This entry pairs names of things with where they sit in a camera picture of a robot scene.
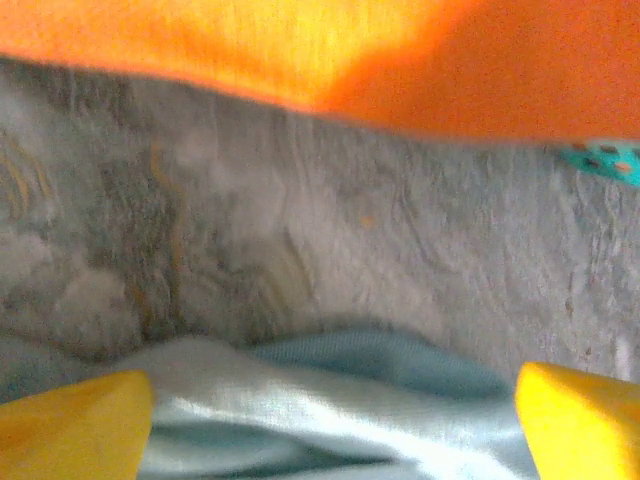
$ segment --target orange fabric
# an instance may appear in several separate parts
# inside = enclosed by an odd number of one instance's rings
[[[640,2],[5,0],[0,53],[422,135],[640,138]]]

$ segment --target gray stone surface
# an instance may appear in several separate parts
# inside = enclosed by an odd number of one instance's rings
[[[184,86],[0,64],[0,330],[89,357],[416,332],[640,381],[638,192]]]

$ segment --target yellow plastic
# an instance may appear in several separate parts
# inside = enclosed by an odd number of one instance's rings
[[[152,406],[137,371],[0,405],[0,478],[133,480]]]
[[[542,480],[640,479],[640,385],[528,363],[516,405]]]

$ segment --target light blue cloth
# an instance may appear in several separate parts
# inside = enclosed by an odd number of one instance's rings
[[[11,353],[0,401],[145,370],[156,405],[141,480],[538,478],[512,389],[399,334],[334,333],[245,351],[187,337],[109,366],[8,337],[0,349]]]

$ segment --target teal polka dot fabric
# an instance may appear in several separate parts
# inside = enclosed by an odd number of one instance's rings
[[[560,155],[585,172],[640,187],[640,143],[595,141],[562,148]]]

